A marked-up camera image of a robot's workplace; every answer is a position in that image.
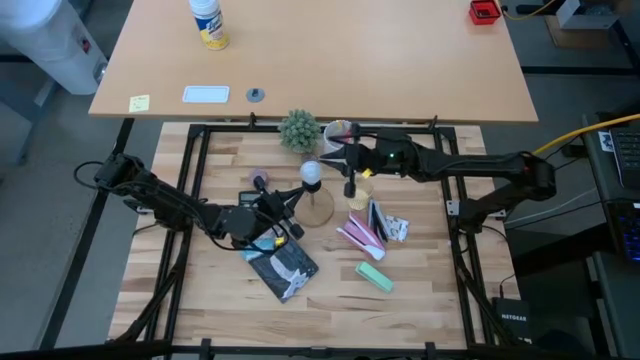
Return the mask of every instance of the yellow sticky note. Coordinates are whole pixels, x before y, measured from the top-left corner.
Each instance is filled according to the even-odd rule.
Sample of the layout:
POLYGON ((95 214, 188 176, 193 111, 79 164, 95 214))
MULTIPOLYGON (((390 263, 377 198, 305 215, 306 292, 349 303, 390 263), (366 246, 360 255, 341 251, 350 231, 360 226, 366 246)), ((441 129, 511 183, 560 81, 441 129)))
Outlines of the yellow sticky note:
POLYGON ((129 112, 149 110, 149 95, 132 96, 129 98, 129 112))

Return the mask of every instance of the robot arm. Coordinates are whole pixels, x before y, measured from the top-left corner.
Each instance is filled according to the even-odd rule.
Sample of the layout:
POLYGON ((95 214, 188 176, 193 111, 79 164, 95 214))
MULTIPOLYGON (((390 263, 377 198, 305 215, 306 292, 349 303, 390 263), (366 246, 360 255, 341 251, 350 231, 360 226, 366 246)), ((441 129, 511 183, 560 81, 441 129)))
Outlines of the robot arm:
POLYGON ((450 176, 501 177, 510 184, 474 200, 460 202, 458 226, 479 233, 489 214, 510 210, 524 200, 542 201, 556 194, 552 165, 527 152, 507 155, 448 155, 415 143, 406 133, 395 129, 382 129, 376 135, 363 134, 357 124, 352 134, 331 139, 344 146, 321 156, 321 161, 345 177, 344 195, 355 194, 355 173, 395 174, 409 176, 417 182, 438 181, 450 176), (375 148, 359 143, 361 137, 376 139, 375 148), (344 139, 353 138, 352 143, 344 139))
MULTIPOLYGON (((101 190, 131 196, 152 209, 156 221, 165 228, 184 231, 195 223, 216 245, 226 250, 244 249, 280 221, 288 221, 304 191, 298 188, 285 193, 268 193, 258 182, 256 186, 261 195, 255 207, 208 204, 163 182, 146 170, 140 159, 124 154, 110 156, 94 181, 101 190), (222 247, 216 242, 227 234, 231 235, 233 248, 222 247)), ((304 234, 299 225, 292 225, 290 232, 296 239, 304 234)))

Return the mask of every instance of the white ball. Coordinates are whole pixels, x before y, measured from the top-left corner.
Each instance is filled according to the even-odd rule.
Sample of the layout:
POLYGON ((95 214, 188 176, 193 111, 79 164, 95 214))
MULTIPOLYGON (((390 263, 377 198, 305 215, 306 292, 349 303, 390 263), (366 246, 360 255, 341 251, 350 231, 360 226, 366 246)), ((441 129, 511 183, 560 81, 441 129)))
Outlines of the white ball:
POLYGON ((309 185, 317 184, 322 179, 322 166, 317 161, 307 161, 300 167, 300 176, 309 185))

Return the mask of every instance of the white trash bin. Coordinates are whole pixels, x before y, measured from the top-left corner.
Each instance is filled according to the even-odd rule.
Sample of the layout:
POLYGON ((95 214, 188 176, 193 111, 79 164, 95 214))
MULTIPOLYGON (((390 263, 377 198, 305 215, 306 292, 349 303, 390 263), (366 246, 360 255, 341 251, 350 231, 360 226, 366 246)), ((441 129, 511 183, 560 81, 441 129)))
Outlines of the white trash bin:
POLYGON ((107 59, 67 0, 0 0, 0 36, 71 94, 98 89, 107 59))

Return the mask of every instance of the yellow cable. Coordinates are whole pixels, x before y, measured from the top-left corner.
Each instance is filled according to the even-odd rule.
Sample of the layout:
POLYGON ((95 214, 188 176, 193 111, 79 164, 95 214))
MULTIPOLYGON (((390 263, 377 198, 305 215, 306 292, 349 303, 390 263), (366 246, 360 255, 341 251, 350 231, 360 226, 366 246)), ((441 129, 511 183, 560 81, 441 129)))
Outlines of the yellow cable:
POLYGON ((539 155, 543 151, 548 150, 550 147, 558 145, 559 143, 561 143, 563 141, 566 141, 568 139, 571 139, 574 136, 578 136, 580 134, 584 134, 584 133, 589 132, 589 131, 602 129, 603 127, 616 125, 616 124, 620 124, 620 123, 627 122, 627 121, 632 121, 632 120, 640 120, 640 114, 629 115, 629 116, 621 117, 621 118, 618 118, 618 119, 605 121, 603 123, 599 123, 599 124, 583 127, 582 129, 574 130, 574 131, 572 131, 570 133, 564 134, 564 135, 560 136, 559 138, 557 138, 557 139, 555 139, 555 140, 553 140, 553 141, 541 146, 536 151, 534 151, 533 154, 534 155, 539 155))
POLYGON ((548 7, 549 7, 551 4, 553 4, 555 1, 556 1, 556 0, 551 0, 551 1, 549 1, 548 3, 546 3, 544 6, 542 6, 540 9, 538 9, 538 10, 536 10, 536 11, 532 12, 531 14, 529 14, 529 15, 525 15, 525 16, 521 16, 521 17, 517 18, 517 17, 513 17, 513 16, 509 15, 509 13, 508 13, 508 12, 506 12, 506 11, 502 11, 502 5, 500 4, 500 0, 496 0, 496 2, 498 3, 498 8, 500 9, 500 11, 502 11, 502 14, 504 14, 504 16, 505 16, 505 17, 507 17, 507 18, 509 18, 509 19, 511 19, 511 20, 526 20, 526 19, 528 19, 528 18, 530 18, 530 17, 532 17, 532 16, 536 16, 536 15, 538 15, 539 13, 541 13, 542 11, 544 11, 544 9, 548 8, 548 7))

